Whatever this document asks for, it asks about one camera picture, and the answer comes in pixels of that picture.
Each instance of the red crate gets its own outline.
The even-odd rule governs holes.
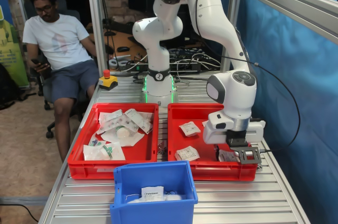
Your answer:
[[[170,104],[168,106],[168,161],[176,161],[175,153],[188,146],[195,148],[200,158],[190,162],[195,180],[252,181],[255,179],[257,164],[242,165],[237,162],[216,161],[213,144],[203,141],[202,122],[208,115],[223,109],[220,104]],[[195,136],[186,137],[180,125],[193,121],[201,130]],[[227,144],[219,144],[220,149],[231,151]]]
[[[85,161],[83,157],[83,145],[88,145],[92,135],[100,128],[100,112],[112,113],[119,109],[126,112],[129,109],[140,112],[154,113],[153,130],[147,135],[139,129],[139,133],[145,134],[133,147],[123,147],[125,161]],[[130,163],[146,163],[157,161],[158,138],[158,105],[157,104],[94,104],[88,118],[75,142],[68,157],[70,174],[74,179],[113,179],[113,170],[116,167]]]

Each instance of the backpack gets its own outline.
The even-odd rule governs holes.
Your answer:
[[[6,68],[0,63],[0,110],[6,109],[15,103],[15,100],[23,101],[28,96],[25,95],[21,98],[21,94],[24,90],[21,90],[15,81],[11,78]]]

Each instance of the floor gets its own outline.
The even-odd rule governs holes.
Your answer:
[[[35,95],[0,111],[0,200],[48,196],[54,185],[62,163],[55,138],[45,137],[54,121],[53,108],[43,106],[43,97]],[[73,139],[80,122],[77,116],[70,121]],[[44,206],[28,208],[39,219]],[[23,207],[0,207],[0,218],[1,224],[36,223]]]

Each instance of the eyeglasses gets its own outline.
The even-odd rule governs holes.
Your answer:
[[[42,12],[45,12],[48,14],[51,12],[51,9],[52,9],[51,5],[44,6],[43,8],[38,8],[38,7],[35,8],[38,14],[42,14]]]

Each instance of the gray shorts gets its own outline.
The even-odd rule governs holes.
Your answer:
[[[99,70],[93,60],[87,60],[71,66],[52,71],[52,101],[60,98],[77,99],[80,88],[87,92],[88,88],[97,84]]]

